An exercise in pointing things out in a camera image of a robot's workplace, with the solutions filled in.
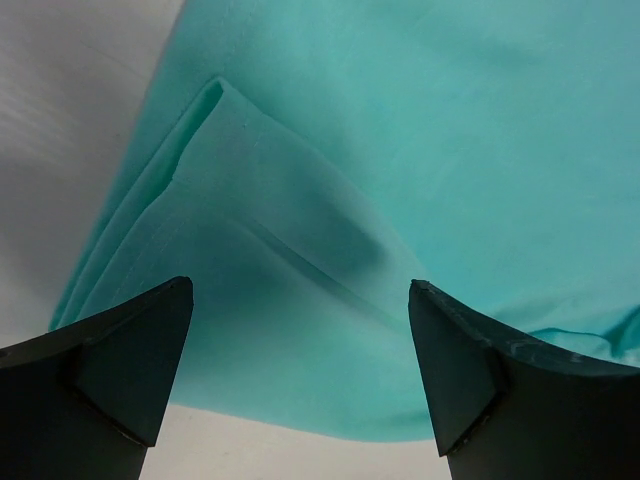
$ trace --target wrinkled fabric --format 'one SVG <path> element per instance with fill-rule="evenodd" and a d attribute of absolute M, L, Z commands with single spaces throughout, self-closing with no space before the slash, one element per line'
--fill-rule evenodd
<path fill-rule="evenodd" d="M 640 364 L 638 14 L 188 0 L 52 328 L 188 275 L 172 401 L 369 441 L 432 435 L 412 278 Z"/>

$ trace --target teal shirt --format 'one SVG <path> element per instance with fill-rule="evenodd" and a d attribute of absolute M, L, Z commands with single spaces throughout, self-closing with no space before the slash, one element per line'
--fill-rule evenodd
<path fill-rule="evenodd" d="M 412 278 L 640 364 L 638 14 L 188 0 L 52 328 L 188 275 L 174 402 L 370 441 L 431 435 Z"/>

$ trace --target folded cloth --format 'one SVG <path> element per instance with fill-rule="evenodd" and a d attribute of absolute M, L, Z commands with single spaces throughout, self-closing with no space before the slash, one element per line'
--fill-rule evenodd
<path fill-rule="evenodd" d="M 415 277 L 640 364 L 639 13 L 187 0 L 52 328 L 188 275 L 174 402 L 369 441 L 431 435 Z"/>

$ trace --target white surface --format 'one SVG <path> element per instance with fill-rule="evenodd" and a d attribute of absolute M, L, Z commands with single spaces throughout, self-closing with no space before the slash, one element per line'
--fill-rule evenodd
<path fill-rule="evenodd" d="M 0 346 L 46 331 L 181 3 L 0 1 Z M 142 478 L 450 477 L 432 442 L 342 442 L 172 406 Z"/>

